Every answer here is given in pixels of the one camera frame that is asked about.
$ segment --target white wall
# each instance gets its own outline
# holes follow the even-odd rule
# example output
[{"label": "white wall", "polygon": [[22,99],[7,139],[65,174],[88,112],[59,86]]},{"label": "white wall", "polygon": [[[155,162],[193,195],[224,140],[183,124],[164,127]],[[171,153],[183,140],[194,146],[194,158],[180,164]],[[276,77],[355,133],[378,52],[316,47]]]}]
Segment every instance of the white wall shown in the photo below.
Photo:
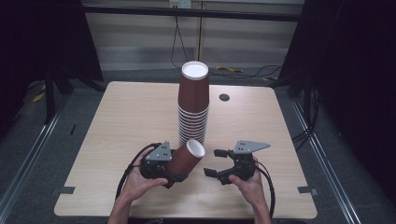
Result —
[{"label": "white wall", "polygon": [[[192,7],[297,15],[302,8],[299,0],[277,1],[285,4],[220,1],[193,1]],[[250,1],[274,2],[275,0]],[[125,7],[169,7],[168,1],[159,0],[84,0],[82,3]],[[173,67],[170,58],[176,28],[174,17],[95,13],[87,13],[86,16],[103,70]],[[283,63],[296,26],[296,22],[284,21],[200,20],[199,18],[178,18],[178,24],[189,60],[197,60],[199,57],[200,61],[209,66],[221,63],[242,67]],[[185,61],[177,36],[174,62],[182,65]]]}]

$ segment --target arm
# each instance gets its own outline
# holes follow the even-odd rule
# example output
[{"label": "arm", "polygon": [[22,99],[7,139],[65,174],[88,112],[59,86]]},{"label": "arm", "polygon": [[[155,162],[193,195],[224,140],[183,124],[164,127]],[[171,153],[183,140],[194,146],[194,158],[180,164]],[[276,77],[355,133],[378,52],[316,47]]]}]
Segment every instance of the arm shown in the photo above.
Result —
[{"label": "arm", "polygon": [[[134,166],[140,165],[143,157],[151,151],[148,148],[144,151],[134,163]],[[125,184],[123,186],[120,196],[114,202],[113,209],[111,210],[108,224],[126,224],[128,223],[129,210],[131,203],[142,197],[149,189],[156,186],[167,184],[165,178],[146,179],[140,174],[139,167],[134,167],[131,173],[128,174]]]},{"label": "arm", "polygon": [[265,201],[264,190],[262,188],[262,176],[258,170],[254,172],[249,180],[243,181],[236,175],[230,175],[229,180],[233,182],[242,195],[251,204],[254,211],[255,224],[271,224],[270,213]]}]

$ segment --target electrical outlet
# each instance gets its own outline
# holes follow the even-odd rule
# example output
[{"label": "electrical outlet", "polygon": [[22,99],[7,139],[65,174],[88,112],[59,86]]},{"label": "electrical outlet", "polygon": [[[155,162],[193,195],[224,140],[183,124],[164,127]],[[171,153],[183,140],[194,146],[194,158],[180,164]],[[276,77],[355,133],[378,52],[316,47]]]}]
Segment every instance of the electrical outlet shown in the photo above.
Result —
[{"label": "electrical outlet", "polygon": [[191,0],[169,0],[170,8],[191,8]]}]

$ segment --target person's left hand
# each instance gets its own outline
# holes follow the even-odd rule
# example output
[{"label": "person's left hand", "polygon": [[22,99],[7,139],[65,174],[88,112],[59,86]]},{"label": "person's left hand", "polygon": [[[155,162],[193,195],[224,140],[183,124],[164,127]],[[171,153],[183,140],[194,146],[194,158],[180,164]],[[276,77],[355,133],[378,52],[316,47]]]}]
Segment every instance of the person's left hand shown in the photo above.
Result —
[{"label": "person's left hand", "polygon": [[134,168],[128,174],[120,196],[130,202],[142,197],[149,189],[165,185],[168,180],[165,178],[146,179],[140,174],[139,165],[143,158],[152,148],[146,149],[134,162]]}]

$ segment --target light wood tabletop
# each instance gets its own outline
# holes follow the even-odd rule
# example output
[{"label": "light wood tabletop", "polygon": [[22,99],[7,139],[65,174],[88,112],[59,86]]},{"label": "light wood tabletop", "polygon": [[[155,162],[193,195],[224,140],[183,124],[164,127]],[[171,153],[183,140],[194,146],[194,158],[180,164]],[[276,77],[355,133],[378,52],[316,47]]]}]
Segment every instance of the light wood tabletop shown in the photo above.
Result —
[{"label": "light wood tabletop", "polygon": [[[190,176],[172,188],[156,187],[133,202],[131,217],[251,218],[253,210],[235,185],[222,186],[204,168],[233,167],[230,158],[214,157],[214,149],[233,149],[237,140],[265,142],[253,155],[268,169],[276,191],[275,218],[310,219],[317,209],[306,187],[301,164],[274,91],[264,87],[210,86],[205,156]],[[230,100],[219,96],[226,93]],[[92,120],[65,182],[73,194],[61,194],[58,216],[108,217],[120,178],[143,147],[169,141],[178,148],[178,84],[111,82]],[[270,192],[262,179],[267,203]]]}]

